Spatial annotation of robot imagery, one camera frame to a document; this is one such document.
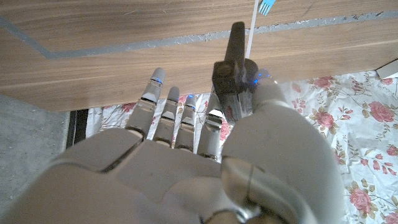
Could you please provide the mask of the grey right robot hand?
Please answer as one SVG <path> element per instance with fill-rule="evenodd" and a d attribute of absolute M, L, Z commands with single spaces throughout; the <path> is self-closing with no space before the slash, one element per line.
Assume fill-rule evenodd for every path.
<path fill-rule="evenodd" d="M 165 80 L 151 76 L 125 128 L 59 155 L 2 223 L 339 223 L 344 190 L 336 156 L 289 108 L 266 70 L 255 74 L 253 113 L 220 143 L 221 110 L 208 105 L 193 146 L 194 97 L 175 130 L 178 88 L 147 137 Z"/>

